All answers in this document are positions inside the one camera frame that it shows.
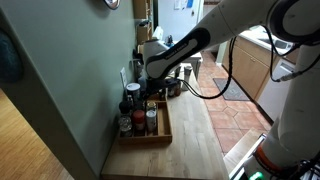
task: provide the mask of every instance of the wooden countertop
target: wooden countertop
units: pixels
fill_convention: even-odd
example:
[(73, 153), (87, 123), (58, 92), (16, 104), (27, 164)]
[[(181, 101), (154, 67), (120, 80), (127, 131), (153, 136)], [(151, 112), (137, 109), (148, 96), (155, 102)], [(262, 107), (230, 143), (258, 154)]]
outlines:
[[(200, 92), (191, 74), (190, 84)], [(172, 143), (119, 145), (116, 139), (101, 172), (103, 179), (228, 179), (204, 101), (183, 91), (168, 99), (168, 108)]]

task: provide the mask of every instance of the wooden floor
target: wooden floor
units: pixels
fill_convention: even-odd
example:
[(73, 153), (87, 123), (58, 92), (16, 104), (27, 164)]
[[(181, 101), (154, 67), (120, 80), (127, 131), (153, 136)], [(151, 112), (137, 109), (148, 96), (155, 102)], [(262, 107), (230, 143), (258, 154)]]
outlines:
[(0, 179), (73, 179), (1, 89)]

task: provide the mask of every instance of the electrical outlet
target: electrical outlet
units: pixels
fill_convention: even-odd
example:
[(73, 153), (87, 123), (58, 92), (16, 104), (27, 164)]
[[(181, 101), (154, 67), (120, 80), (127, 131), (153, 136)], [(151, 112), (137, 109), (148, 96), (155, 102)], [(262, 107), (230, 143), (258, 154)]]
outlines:
[(126, 89), (128, 81), (127, 81), (126, 70), (124, 69), (124, 67), (120, 71), (120, 76), (121, 76), (123, 88)]

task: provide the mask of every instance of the black cap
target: black cap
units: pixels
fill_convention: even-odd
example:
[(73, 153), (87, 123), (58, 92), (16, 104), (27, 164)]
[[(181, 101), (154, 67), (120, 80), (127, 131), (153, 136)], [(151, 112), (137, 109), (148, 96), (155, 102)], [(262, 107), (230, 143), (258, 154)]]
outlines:
[(119, 103), (119, 109), (122, 114), (128, 114), (131, 109), (131, 103), (129, 101), (122, 101)]

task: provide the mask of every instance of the wall clock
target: wall clock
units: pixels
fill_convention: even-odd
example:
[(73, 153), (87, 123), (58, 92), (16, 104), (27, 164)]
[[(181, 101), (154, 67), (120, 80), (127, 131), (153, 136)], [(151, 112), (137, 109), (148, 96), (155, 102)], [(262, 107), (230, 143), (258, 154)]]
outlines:
[(116, 10), (120, 5), (120, 0), (103, 0), (103, 1), (112, 10)]

